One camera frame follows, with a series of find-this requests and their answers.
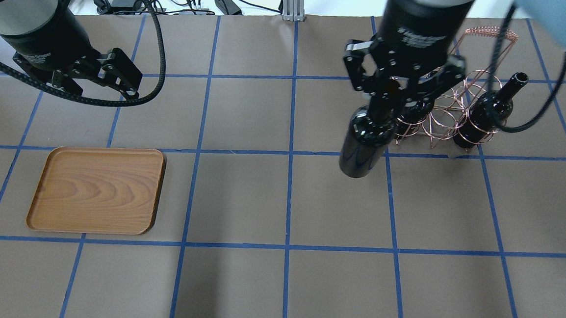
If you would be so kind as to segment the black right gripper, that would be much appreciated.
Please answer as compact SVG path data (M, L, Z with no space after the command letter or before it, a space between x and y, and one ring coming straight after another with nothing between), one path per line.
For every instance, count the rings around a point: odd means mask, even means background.
M382 21L368 41L351 39L344 61L354 90L382 98L394 78L407 80L406 104L435 100L463 80L466 60L449 52L469 3L436 5L387 0Z

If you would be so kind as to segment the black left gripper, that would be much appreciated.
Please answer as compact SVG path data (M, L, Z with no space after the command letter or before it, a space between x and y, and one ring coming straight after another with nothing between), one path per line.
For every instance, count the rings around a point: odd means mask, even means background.
M125 101L138 100L140 70L121 48L101 53L71 11L57 10L44 25L24 34L1 34L15 49L13 61L27 74L63 97L83 99L76 79L118 91Z

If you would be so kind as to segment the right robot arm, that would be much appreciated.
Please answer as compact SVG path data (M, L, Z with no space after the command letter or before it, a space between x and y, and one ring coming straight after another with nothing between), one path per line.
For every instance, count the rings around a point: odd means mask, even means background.
M408 106L461 83L466 62L449 49L474 2L387 0L371 39L352 39L344 48L353 90Z

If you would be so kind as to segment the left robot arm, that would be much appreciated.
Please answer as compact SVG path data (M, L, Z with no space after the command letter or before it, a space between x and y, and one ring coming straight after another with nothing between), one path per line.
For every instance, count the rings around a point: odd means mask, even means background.
M0 37L14 48L13 61L27 78L82 98L78 79L138 99L140 70L124 51L101 53L62 0L0 0Z

